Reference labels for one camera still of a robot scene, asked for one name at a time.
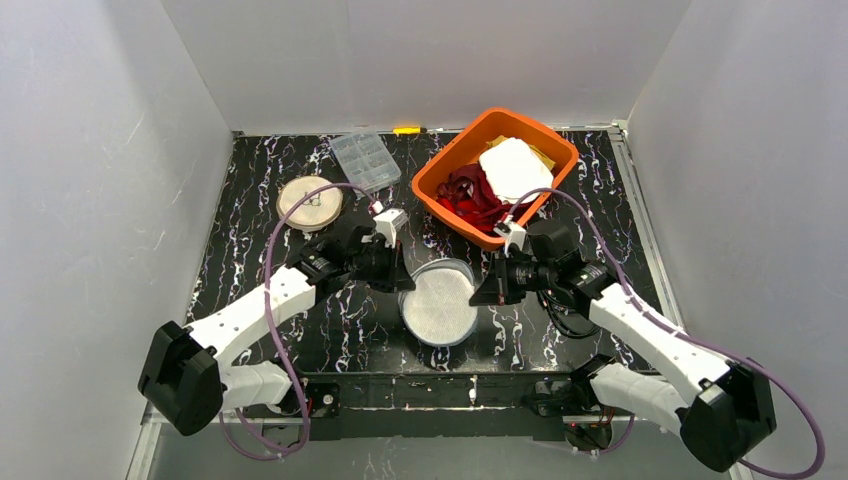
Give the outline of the plain white bra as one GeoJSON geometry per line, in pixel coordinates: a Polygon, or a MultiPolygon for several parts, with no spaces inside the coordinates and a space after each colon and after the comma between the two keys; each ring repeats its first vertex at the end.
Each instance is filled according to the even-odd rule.
{"type": "Polygon", "coordinates": [[[551,168],[526,142],[514,137],[485,150],[478,163],[502,203],[515,204],[531,190],[550,187],[554,180],[551,168]]]}

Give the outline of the dark maroon bra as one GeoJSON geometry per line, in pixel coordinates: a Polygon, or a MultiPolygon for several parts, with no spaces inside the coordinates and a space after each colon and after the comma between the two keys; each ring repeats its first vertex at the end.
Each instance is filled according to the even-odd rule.
{"type": "Polygon", "coordinates": [[[484,213],[501,205],[478,163],[451,172],[436,193],[438,203],[456,214],[484,213]]]}

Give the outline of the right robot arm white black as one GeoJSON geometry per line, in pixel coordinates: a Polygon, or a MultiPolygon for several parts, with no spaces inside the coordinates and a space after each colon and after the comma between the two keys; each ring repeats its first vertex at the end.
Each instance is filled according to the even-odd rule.
{"type": "Polygon", "coordinates": [[[647,375],[598,354],[573,370],[573,403],[622,409],[675,432],[704,466],[725,472],[777,428],[768,380],[738,361],[693,345],[628,290],[609,264],[583,258],[565,226],[543,222],[525,230],[511,218],[494,232],[493,252],[472,306],[510,305],[545,293],[636,350],[647,375]]]}

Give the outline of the yellow bra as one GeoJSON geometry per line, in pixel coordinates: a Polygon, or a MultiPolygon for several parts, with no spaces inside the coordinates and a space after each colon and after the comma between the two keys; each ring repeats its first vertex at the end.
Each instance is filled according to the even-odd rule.
{"type": "MultiPolygon", "coordinates": [[[[500,135],[500,136],[496,137],[495,139],[489,141],[487,143],[487,146],[488,146],[489,149],[493,149],[493,148],[499,146],[500,144],[502,144],[503,142],[505,142],[507,140],[511,140],[511,137],[506,137],[504,135],[500,135]]],[[[537,148],[536,146],[531,145],[531,144],[528,144],[528,148],[534,153],[534,155],[539,159],[539,161],[542,164],[544,164],[550,171],[554,170],[556,163],[549,156],[547,156],[542,150],[540,150],[539,148],[537,148]]]]}

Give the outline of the grey-trim mesh laundry bag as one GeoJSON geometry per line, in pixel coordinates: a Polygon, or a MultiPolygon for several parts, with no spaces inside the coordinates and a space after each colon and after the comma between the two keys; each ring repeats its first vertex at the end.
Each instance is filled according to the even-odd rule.
{"type": "Polygon", "coordinates": [[[471,266],[462,260],[440,258],[412,274],[415,289],[403,292],[398,305],[407,331],[430,347],[452,347],[476,329],[478,308],[469,305],[475,291],[471,266]]]}

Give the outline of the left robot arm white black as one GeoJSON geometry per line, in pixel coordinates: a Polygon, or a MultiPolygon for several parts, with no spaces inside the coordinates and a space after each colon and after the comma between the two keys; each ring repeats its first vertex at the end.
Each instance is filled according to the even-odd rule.
{"type": "Polygon", "coordinates": [[[236,358],[353,281],[382,293],[414,290],[402,242],[363,226],[308,242],[289,255],[268,285],[186,326],[174,321],[160,326],[138,391],[184,436],[226,410],[282,403],[300,387],[282,361],[238,366],[236,358]]]}

